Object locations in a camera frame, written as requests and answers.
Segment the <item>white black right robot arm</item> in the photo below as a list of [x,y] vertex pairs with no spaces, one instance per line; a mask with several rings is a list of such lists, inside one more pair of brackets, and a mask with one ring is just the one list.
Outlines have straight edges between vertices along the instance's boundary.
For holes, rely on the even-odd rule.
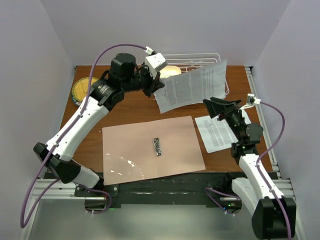
[[276,143],[259,153],[257,144],[261,142],[264,129],[258,123],[246,123],[242,115],[244,109],[260,105],[263,101],[249,93],[244,106],[240,106],[240,100],[228,101],[216,97],[204,99],[203,103],[209,116],[226,121],[235,135],[237,141],[231,145],[231,156],[245,174],[245,177],[225,181],[223,192],[230,197],[239,197],[250,213],[252,230],[257,239],[293,239],[296,202],[276,186],[261,161]]

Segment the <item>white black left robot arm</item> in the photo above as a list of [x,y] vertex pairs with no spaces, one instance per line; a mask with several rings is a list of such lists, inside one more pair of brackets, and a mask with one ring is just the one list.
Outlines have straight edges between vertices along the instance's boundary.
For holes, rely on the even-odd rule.
[[64,184],[85,186],[92,196],[99,196],[104,190],[103,178],[73,160],[75,151],[91,129],[124,99],[126,92],[141,90],[150,97],[163,88],[160,71],[166,65],[161,53],[152,52],[141,66],[132,54],[117,54],[60,131],[46,143],[38,142],[34,146],[35,154]]

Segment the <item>pink file folder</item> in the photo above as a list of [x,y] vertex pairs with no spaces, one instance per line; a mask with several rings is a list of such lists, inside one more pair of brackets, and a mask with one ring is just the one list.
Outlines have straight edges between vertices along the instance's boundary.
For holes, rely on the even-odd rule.
[[[153,138],[159,138],[156,156]],[[105,185],[205,170],[191,116],[124,124],[102,129]]]

